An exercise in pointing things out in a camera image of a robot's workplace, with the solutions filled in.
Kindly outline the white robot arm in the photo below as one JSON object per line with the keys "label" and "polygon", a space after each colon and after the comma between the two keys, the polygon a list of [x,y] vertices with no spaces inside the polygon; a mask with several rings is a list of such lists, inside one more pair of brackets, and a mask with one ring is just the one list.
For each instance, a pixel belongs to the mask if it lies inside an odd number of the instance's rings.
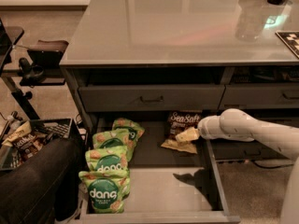
{"label": "white robot arm", "polygon": [[299,222],[299,129],[255,119],[240,109],[226,109],[219,116],[201,119],[196,128],[176,135],[179,142],[203,137],[249,142],[256,140],[294,162],[282,205],[280,224]]}

